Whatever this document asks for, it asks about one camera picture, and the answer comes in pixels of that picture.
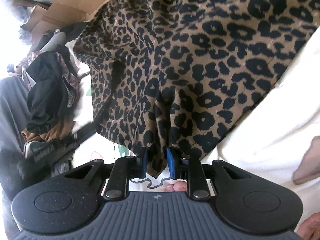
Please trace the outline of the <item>person right hand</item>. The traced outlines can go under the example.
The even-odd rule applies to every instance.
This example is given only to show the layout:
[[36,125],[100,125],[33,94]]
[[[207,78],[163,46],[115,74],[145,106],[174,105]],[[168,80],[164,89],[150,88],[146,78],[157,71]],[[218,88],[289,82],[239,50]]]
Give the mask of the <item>person right hand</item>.
[[319,240],[320,239],[320,213],[314,213],[306,219],[299,228],[296,234],[303,240]]

